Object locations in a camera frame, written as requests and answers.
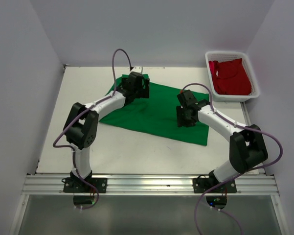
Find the green t shirt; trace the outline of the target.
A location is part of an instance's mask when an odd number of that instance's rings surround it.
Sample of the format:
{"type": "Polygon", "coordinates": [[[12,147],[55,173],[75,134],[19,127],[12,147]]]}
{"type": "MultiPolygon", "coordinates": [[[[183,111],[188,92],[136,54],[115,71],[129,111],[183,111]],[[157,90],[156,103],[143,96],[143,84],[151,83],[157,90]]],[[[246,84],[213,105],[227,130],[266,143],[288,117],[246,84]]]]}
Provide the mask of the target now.
{"type": "Polygon", "coordinates": [[[207,146],[209,127],[200,122],[194,127],[178,127],[176,106],[180,89],[150,83],[149,98],[135,99],[100,120],[101,123],[176,141],[207,146]]]}

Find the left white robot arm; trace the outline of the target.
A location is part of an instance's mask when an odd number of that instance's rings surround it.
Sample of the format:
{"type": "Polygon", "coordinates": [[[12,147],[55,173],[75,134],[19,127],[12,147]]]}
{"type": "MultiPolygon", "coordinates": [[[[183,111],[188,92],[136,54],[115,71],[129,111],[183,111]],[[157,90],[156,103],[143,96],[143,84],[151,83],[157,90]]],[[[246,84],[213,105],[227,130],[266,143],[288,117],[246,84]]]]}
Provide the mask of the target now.
{"type": "Polygon", "coordinates": [[[88,104],[75,103],[64,125],[67,147],[72,149],[73,169],[70,177],[75,187],[87,192],[92,184],[90,146],[97,133],[98,122],[115,110],[131,104],[138,98],[149,98],[149,79],[144,78],[142,67],[131,67],[127,77],[121,78],[116,88],[100,100],[88,104]]]}

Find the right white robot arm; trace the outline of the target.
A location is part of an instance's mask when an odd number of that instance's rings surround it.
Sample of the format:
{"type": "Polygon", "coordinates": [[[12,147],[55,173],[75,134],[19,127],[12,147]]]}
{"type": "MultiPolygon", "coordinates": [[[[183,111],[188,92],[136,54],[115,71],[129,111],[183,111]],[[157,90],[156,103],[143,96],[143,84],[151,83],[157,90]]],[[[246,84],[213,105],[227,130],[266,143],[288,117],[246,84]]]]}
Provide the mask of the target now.
{"type": "Polygon", "coordinates": [[[220,192],[226,181],[251,170],[268,158],[264,138],[257,125],[246,126],[220,112],[206,99],[198,101],[190,90],[177,95],[178,127],[193,127],[198,122],[211,127],[229,143],[229,160],[208,174],[199,176],[197,184],[213,192],[220,192]]]}

